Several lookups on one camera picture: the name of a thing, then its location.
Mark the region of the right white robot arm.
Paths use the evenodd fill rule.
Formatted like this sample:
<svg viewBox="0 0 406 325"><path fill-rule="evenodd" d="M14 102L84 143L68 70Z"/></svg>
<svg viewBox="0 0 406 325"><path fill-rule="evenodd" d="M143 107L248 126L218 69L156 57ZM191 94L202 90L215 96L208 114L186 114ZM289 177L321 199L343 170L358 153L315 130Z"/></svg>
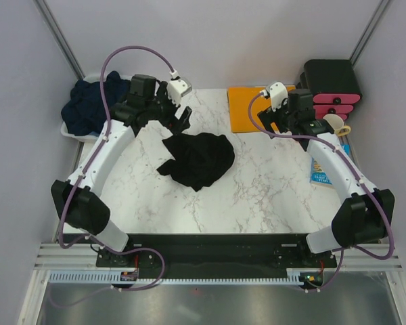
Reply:
<svg viewBox="0 0 406 325"><path fill-rule="evenodd" d="M270 106L252 124L271 138L293 139L317 161L330 179L341 205L329 226L310 233L296 249L303 266L312 266L326 251L355 248L378 260L392 257L395 249L390 222L395 197L368 180L341 146L334 128L316 117L308 89L287 90L274 83L256 95Z"/></svg>

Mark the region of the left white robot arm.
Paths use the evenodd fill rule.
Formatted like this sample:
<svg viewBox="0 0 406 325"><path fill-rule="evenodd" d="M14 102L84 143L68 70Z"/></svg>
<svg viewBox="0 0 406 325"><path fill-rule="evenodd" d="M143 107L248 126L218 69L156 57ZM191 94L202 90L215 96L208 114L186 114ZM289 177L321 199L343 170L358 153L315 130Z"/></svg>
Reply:
<svg viewBox="0 0 406 325"><path fill-rule="evenodd" d="M59 230L68 224L83 231L83 236L111 251L112 259L120 266L134 261L135 250L128 245L129 236L111 220L110 209L100 196L116 161L148 122L158 121L172 133L189 127L190 108L185 108L180 118L175 115L192 85L176 71L171 76L171 80L159 82L152 76L136 74L129 80L130 100L113 106L106 101L106 79L100 77L106 113L103 129L89 155L67 180L56 180L51 186Z"/></svg>

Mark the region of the yellow mug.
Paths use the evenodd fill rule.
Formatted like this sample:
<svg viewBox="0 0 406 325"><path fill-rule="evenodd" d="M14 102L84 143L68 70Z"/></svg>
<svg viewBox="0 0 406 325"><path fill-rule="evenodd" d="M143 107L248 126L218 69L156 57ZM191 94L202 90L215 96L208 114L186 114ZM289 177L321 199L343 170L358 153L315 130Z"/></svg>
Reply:
<svg viewBox="0 0 406 325"><path fill-rule="evenodd" d="M337 114L326 114L323 119L328 122L338 137L348 135L352 130Z"/></svg>

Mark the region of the black t shirt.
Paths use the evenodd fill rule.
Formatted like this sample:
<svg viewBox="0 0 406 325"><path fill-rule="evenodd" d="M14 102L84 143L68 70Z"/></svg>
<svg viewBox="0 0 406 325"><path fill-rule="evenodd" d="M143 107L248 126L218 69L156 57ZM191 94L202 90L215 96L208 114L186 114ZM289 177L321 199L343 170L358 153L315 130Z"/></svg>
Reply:
<svg viewBox="0 0 406 325"><path fill-rule="evenodd" d="M233 165L235 153L225 135L199 133L179 134L162 140L173 156L157 168L162 176L170 176L195 192L209 187Z"/></svg>

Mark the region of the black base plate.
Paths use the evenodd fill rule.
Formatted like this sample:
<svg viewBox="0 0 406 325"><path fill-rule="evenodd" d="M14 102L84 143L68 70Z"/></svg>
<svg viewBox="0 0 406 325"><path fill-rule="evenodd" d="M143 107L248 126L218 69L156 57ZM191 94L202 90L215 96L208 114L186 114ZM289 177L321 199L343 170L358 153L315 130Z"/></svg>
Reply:
<svg viewBox="0 0 406 325"><path fill-rule="evenodd" d="M133 234L120 257L99 253L98 267L138 267L151 276L276 276L285 269L331 269L330 252L313 254L304 234Z"/></svg>

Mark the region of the orange folder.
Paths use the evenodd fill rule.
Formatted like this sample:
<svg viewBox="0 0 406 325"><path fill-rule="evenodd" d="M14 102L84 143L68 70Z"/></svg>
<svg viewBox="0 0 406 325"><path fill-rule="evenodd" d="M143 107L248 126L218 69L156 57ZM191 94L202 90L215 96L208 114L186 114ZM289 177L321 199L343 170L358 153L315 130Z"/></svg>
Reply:
<svg viewBox="0 0 406 325"><path fill-rule="evenodd" d="M254 96L258 95L264 87L229 87L227 99L232 133L259 132L248 116L248 106ZM263 127L258 113L271 107L270 99L258 98L252 105L252 117L256 123Z"/></svg>

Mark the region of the navy blue t shirt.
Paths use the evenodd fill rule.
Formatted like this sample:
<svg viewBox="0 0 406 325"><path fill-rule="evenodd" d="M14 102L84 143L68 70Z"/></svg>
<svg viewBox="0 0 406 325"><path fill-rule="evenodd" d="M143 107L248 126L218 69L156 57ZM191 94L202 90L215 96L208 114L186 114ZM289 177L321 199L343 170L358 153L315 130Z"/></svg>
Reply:
<svg viewBox="0 0 406 325"><path fill-rule="evenodd" d="M107 75L104 81L104 93L109 108L126 99L130 84L130 80L122 79L116 71ZM67 133L71 135L100 134L106 121L100 82L77 81L70 91L70 100L62 108L61 116Z"/></svg>

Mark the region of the aluminium frame rail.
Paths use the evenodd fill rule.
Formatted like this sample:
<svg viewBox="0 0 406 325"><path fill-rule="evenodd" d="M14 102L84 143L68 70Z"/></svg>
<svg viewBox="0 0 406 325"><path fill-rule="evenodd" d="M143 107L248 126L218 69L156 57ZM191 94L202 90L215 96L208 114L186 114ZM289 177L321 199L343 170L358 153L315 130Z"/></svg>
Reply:
<svg viewBox="0 0 406 325"><path fill-rule="evenodd" d="M401 272L403 267L396 253L381 261L356 248L345 250L341 270L343 272ZM62 249L58 244L42 244L35 261L39 269L95 269L98 254L88 244L75 244Z"/></svg>

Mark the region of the black pink drawer unit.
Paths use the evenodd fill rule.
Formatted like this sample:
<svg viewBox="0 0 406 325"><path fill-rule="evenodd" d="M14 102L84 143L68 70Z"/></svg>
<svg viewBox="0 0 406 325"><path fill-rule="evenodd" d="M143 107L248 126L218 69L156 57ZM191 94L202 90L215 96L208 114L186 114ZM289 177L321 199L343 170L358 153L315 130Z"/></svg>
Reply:
<svg viewBox="0 0 406 325"><path fill-rule="evenodd" d="M350 60L309 60L296 87L312 93L317 118L335 114L346 121L363 97Z"/></svg>

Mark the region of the blue children's book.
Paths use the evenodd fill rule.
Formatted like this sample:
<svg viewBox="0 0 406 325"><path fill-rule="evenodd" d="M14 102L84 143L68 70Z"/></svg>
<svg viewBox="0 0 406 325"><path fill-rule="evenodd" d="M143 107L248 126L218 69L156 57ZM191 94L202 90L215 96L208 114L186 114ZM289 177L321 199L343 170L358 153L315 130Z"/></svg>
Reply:
<svg viewBox="0 0 406 325"><path fill-rule="evenodd" d="M307 152L312 157L310 182L326 186L340 186L342 182L351 180L351 170L343 158L338 154L343 151L343 156L348 157L349 145L336 144L333 150L321 142L312 142Z"/></svg>

